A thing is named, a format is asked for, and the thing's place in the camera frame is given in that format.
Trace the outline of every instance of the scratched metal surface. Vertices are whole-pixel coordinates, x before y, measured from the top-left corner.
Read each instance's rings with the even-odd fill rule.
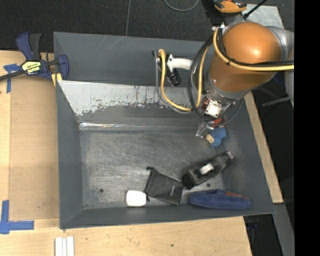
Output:
[[[148,166],[176,180],[198,161],[225,150],[209,147],[195,136],[200,119],[195,113],[178,114],[158,98],[155,86],[59,81],[77,115],[85,209],[125,207],[127,190],[143,191]],[[166,87],[174,102],[188,106],[185,88]],[[221,175],[190,192],[224,188]],[[151,198],[148,205],[166,204]]]
[[[214,157],[219,150],[193,132],[180,131],[82,131],[82,184],[85,209],[125,207],[127,190],[143,191],[149,171],[181,180],[184,170],[195,162]],[[198,186],[194,191],[223,188],[221,175]],[[184,190],[181,204],[188,202]],[[166,204],[151,198],[151,205]]]

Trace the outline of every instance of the yellow cable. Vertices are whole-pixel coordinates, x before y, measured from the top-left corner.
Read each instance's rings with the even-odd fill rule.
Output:
[[[213,34],[213,46],[216,54],[220,57],[223,62],[228,63],[230,66],[242,69],[242,70],[249,70],[249,71],[286,71],[286,70],[293,70],[295,68],[295,65],[288,65],[288,66],[273,66],[273,67],[253,67],[253,66],[243,66],[236,64],[227,59],[223,54],[219,51],[219,48],[217,46],[217,34],[218,34],[218,29],[214,32]]]
[[[204,63],[205,63],[205,58],[207,55],[207,51],[209,49],[209,46],[207,46],[207,48],[204,50],[201,62],[200,62],[200,67],[199,67],[199,80],[198,80],[198,97],[196,100],[196,107],[199,107],[200,105],[200,101],[201,101],[201,94],[202,94],[202,70],[204,69]]]
[[[163,98],[166,100],[166,102],[168,102],[170,105],[174,106],[175,108],[179,109],[179,110],[183,110],[183,111],[192,111],[191,108],[188,107],[183,107],[180,106],[174,102],[172,102],[165,94],[165,76],[166,76],[166,53],[163,49],[159,50],[159,54],[161,57],[161,62],[162,62],[162,73],[161,73],[161,84],[160,84],[160,88],[161,88],[161,94],[163,96]]]

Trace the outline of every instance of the small blue toy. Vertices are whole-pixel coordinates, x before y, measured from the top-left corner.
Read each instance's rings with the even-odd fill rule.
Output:
[[[222,139],[225,137],[227,137],[227,130],[224,126],[214,128],[207,136],[205,136],[206,140],[210,143],[211,148],[219,147]]]

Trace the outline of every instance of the blue tape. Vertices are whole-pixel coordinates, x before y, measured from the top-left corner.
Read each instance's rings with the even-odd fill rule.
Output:
[[[21,70],[21,67],[17,64],[4,65],[3,68],[5,71],[8,72],[8,74],[10,74],[13,71],[16,72]],[[11,78],[8,78],[6,82],[6,93],[8,94],[10,92],[11,92]]]
[[[0,234],[7,235],[15,230],[34,230],[34,220],[9,221],[9,200],[2,202]]]

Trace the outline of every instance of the blue towel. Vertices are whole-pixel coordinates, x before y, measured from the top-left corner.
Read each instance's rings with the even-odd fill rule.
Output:
[[[252,204],[251,200],[244,195],[218,188],[191,193],[189,203],[206,208],[234,210],[247,209]]]

